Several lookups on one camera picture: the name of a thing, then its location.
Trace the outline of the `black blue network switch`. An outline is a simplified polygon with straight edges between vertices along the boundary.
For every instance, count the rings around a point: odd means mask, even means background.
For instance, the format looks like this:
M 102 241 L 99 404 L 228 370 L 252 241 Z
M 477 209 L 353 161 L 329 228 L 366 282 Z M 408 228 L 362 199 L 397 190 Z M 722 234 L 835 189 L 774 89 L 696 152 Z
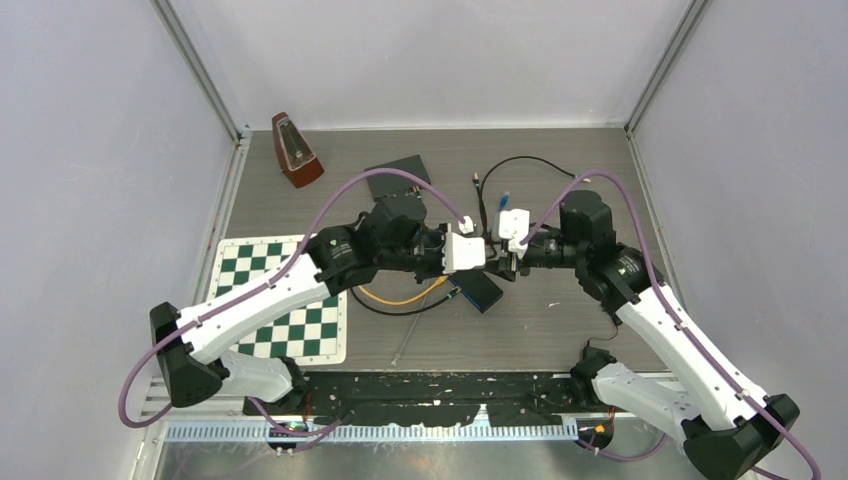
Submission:
M 482 270 L 458 271 L 449 280 L 460 288 L 461 294 L 481 314 L 503 297 L 503 290 Z

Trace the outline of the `dark grey network switch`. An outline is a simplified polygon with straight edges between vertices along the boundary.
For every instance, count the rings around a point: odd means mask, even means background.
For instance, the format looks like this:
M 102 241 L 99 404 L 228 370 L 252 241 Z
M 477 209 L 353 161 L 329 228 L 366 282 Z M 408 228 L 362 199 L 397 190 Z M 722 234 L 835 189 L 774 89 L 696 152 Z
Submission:
M 368 167 L 365 171 L 377 169 L 395 169 L 407 172 L 421 181 L 430 184 L 431 179 L 420 155 L 415 154 L 398 160 Z M 374 175 L 366 179 L 374 201 L 396 196 L 420 196 L 422 187 L 406 177 L 396 175 Z

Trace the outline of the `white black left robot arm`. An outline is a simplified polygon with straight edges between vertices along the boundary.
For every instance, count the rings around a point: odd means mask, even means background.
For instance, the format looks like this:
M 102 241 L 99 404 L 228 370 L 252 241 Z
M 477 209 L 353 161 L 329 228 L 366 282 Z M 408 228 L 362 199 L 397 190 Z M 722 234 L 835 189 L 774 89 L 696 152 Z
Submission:
M 411 272 L 418 280 L 455 271 L 462 226 L 430 228 L 424 215 L 406 200 L 378 203 L 354 222 L 308 230 L 282 262 L 212 300 L 154 306 L 153 347 L 143 359 L 157 362 L 168 406 L 187 408 L 229 394 L 298 412 L 307 389 L 296 362 L 288 355 L 256 358 L 233 345 L 296 309 L 370 283 L 382 270 Z

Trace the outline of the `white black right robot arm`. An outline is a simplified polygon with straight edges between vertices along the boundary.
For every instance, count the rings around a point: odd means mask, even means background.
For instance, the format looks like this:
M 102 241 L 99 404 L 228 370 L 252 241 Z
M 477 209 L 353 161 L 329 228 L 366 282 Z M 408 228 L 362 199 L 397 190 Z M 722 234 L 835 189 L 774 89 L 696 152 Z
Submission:
M 775 450 L 799 417 L 786 394 L 770 395 L 733 366 L 684 311 L 643 253 L 616 239 L 611 208 L 589 190 L 570 192 L 560 225 L 500 210 L 488 229 L 498 245 L 487 268 L 514 280 L 532 268 L 571 268 L 579 285 L 617 324 L 635 331 L 682 384 L 674 391 L 586 346 L 570 370 L 574 403 L 628 411 L 682 446 L 707 479 L 738 479 Z

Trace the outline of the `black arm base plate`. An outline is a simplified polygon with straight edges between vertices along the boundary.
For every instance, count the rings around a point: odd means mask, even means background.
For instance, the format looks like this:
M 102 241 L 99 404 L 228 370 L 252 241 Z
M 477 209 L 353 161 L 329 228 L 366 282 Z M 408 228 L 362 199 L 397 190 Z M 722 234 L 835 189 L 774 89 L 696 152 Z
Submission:
M 321 425 L 402 427 L 466 426 L 485 412 L 503 426 L 556 425 L 564 414 L 599 413 L 607 420 L 624 409 L 600 402 L 569 375 L 555 372 L 313 371 L 295 401 L 266 404 L 272 416 L 309 416 Z

